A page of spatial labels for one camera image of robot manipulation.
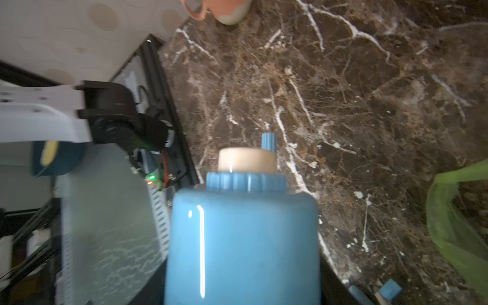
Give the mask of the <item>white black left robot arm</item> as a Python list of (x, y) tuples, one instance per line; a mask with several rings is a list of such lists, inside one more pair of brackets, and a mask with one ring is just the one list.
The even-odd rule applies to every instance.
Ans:
[(93, 142), (132, 153), (164, 151), (174, 140), (173, 126), (140, 113), (132, 92), (121, 84), (1, 87), (2, 143)]

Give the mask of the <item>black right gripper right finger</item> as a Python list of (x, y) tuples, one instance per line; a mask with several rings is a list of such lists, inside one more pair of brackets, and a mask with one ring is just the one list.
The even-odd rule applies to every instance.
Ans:
[(320, 258), (320, 285), (321, 305), (358, 305), (323, 257)]

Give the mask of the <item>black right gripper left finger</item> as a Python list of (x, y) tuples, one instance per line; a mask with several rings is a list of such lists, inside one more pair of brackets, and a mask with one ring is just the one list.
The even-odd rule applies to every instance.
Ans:
[(134, 296), (129, 305), (163, 305), (166, 284), (167, 259), (154, 272), (145, 286)]

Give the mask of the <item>blue pencil sharpener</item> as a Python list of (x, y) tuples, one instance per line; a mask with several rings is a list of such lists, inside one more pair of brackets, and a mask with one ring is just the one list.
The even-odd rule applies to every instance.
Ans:
[(277, 138), (219, 152), (173, 201), (165, 304), (320, 304), (318, 204), (278, 173)]
[[(391, 305), (392, 302), (400, 295), (403, 288), (396, 283), (395, 280), (389, 279), (381, 288), (375, 292), (374, 296), (378, 304)], [(350, 286), (349, 293), (353, 296), (355, 301), (360, 305), (374, 305), (373, 301), (369, 299), (357, 286)]]

